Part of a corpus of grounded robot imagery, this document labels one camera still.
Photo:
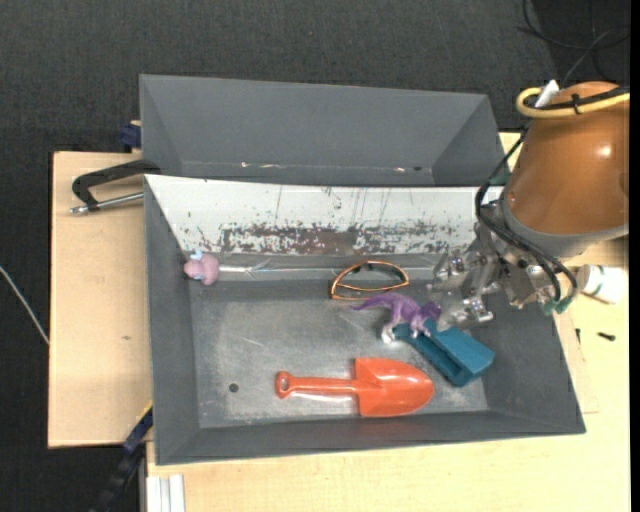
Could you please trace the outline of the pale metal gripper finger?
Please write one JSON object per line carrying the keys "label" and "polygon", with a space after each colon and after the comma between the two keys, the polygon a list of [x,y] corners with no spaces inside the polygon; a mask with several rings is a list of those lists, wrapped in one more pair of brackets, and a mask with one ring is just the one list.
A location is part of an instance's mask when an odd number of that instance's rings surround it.
{"label": "pale metal gripper finger", "polygon": [[459,291],[467,272],[467,264],[461,252],[447,253],[435,265],[433,279],[427,289],[432,292]]}
{"label": "pale metal gripper finger", "polygon": [[446,296],[441,306],[442,312],[437,321],[439,331],[450,328],[465,330],[494,319],[494,314],[487,308],[481,296]]}

